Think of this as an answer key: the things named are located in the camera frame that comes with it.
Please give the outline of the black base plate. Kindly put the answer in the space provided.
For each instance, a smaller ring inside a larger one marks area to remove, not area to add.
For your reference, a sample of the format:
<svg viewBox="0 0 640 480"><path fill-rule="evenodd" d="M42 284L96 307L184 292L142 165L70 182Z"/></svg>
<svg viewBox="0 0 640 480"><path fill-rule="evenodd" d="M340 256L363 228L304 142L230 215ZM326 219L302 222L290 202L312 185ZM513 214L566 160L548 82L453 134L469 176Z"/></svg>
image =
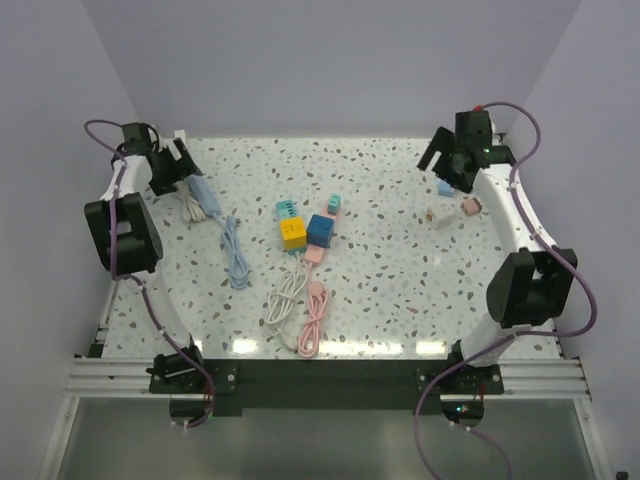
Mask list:
<svg viewBox="0 0 640 480"><path fill-rule="evenodd" d="M147 370L150 393L170 395L171 416L190 420L207 407L217 417L239 417L248 409L412 410L420 399L424 413L438 414L442 395L505 391L496 365L466 366L431 386L446 360L210 359L202 370L172 377L154 375L155 361Z"/></svg>

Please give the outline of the small blue charger plug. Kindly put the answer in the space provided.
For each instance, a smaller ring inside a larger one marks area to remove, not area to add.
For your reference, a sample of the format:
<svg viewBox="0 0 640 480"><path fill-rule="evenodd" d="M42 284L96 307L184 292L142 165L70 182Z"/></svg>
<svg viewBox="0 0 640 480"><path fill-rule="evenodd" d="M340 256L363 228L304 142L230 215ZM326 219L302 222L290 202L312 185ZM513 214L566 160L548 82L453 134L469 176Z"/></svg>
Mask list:
<svg viewBox="0 0 640 480"><path fill-rule="evenodd" d="M445 181L440 181L437 187L440 196L453 197L455 195L454 188Z"/></svg>

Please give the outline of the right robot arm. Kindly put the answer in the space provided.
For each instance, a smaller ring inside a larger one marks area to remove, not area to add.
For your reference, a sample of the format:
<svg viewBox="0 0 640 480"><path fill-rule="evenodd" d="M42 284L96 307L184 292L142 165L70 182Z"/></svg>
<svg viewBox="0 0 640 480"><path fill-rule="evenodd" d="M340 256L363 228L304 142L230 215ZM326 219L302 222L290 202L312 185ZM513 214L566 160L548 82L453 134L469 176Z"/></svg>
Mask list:
<svg viewBox="0 0 640 480"><path fill-rule="evenodd" d="M479 367L498 362L521 335L539 332L563 312L577 256L544 229L522 189L511 149L494 140L488 111L458 112L453 129L440 127L418 163L454 189L474 194L488 208L505 258L486 289L487 311L453 347L461 359L445 369L448 386L469 392Z"/></svg>

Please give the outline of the teal plug adapter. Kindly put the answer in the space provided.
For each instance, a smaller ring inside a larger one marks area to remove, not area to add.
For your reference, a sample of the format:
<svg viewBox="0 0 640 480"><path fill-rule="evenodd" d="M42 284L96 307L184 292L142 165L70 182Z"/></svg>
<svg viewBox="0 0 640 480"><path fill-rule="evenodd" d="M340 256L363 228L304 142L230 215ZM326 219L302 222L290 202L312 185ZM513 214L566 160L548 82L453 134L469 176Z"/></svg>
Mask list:
<svg viewBox="0 0 640 480"><path fill-rule="evenodd" d="M327 212L330 215L337 216L341 207L341 197L337 194L332 194L327 202Z"/></svg>

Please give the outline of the teal power strip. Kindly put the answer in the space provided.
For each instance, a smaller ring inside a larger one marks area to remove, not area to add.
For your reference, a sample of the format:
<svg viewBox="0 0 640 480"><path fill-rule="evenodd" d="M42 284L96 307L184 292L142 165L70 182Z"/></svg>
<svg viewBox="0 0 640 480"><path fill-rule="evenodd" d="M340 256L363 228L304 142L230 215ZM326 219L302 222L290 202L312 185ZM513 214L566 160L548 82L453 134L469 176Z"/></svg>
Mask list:
<svg viewBox="0 0 640 480"><path fill-rule="evenodd" d="M292 200L282 200L276 203L276 214L279 220L292 219L298 216L295 203Z"/></svg>

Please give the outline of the light blue power strip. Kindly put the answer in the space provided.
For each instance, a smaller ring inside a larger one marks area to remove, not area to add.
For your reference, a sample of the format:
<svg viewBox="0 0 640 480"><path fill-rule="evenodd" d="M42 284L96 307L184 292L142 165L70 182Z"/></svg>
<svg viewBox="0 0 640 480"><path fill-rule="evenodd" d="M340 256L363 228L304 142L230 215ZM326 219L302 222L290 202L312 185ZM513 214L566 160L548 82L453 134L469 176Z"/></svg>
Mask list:
<svg viewBox="0 0 640 480"><path fill-rule="evenodd" d="M221 214L216 196L202 175L189 175L185 182L206 216L215 217Z"/></svg>

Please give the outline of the blue cube socket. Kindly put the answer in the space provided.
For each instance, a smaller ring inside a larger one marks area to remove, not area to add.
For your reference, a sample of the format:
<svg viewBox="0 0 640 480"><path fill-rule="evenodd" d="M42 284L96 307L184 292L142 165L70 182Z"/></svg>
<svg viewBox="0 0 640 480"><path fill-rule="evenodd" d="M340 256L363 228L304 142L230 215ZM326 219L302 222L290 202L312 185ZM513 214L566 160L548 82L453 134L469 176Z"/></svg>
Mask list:
<svg viewBox="0 0 640 480"><path fill-rule="evenodd" d="M320 248L328 248L333 236L335 220L333 218L314 214L311 216L306 229L307 243Z"/></svg>

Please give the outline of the yellow cube socket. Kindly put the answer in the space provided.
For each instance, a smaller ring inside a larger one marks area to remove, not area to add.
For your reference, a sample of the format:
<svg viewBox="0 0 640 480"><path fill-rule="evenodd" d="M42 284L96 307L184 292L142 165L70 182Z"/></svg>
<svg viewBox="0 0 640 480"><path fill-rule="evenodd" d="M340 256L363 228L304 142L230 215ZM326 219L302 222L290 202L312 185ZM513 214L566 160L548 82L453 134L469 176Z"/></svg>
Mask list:
<svg viewBox="0 0 640 480"><path fill-rule="evenodd" d="M285 251L304 248L307 244L307 233L301 217L282 219L279 223L283 249Z"/></svg>

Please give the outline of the pink power strip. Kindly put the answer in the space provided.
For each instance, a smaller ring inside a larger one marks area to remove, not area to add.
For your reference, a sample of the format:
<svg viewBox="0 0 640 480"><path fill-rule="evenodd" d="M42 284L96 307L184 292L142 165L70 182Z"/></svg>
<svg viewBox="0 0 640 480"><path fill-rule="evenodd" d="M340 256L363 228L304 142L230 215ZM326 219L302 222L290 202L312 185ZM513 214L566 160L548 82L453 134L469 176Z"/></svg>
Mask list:
<svg viewBox="0 0 640 480"><path fill-rule="evenodd" d="M325 248L309 244L307 246L304 259L306 262L312 265L319 265L323 259L325 252Z"/></svg>

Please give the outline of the pink cube socket adapter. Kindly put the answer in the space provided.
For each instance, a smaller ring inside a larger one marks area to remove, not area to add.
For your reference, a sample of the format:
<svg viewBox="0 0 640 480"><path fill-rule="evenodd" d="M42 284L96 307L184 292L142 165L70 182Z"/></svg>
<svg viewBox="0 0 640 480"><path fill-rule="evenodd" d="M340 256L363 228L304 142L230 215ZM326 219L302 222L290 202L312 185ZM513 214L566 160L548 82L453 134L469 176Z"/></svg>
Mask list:
<svg viewBox="0 0 640 480"><path fill-rule="evenodd" d="M469 198L464 200L461 205L461 210L466 216L475 216L481 213L482 204L477 198Z"/></svg>

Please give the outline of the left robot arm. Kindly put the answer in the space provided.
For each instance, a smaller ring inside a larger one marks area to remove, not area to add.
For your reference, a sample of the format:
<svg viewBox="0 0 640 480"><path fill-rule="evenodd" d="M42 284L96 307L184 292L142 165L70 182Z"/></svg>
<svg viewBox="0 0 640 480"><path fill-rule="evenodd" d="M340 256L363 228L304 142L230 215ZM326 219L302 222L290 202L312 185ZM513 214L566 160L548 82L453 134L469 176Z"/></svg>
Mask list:
<svg viewBox="0 0 640 480"><path fill-rule="evenodd" d="M122 143L112 147L91 131L99 123L89 120L84 129L113 154L112 178L105 193L84 206L91 237L104 268L142 303L158 356L152 373L171 377L185 392L196 392L206 383L207 368L170 298L162 269L163 243L144 193L147 189L157 196L174 193L178 182L200 169L180 138L164 146L147 123L104 120L104 125L119 128L123 135Z"/></svg>

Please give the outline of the white cartoon cube adapter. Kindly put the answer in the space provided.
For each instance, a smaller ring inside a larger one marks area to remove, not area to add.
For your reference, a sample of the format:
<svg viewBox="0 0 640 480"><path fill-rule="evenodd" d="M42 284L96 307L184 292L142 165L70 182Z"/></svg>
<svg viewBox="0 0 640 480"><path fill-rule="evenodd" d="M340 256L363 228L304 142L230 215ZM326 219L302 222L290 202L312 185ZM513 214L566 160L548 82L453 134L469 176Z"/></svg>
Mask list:
<svg viewBox="0 0 640 480"><path fill-rule="evenodd" d="M450 203L434 203L427 209L426 218L434 229L450 224L456 217L457 210Z"/></svg>

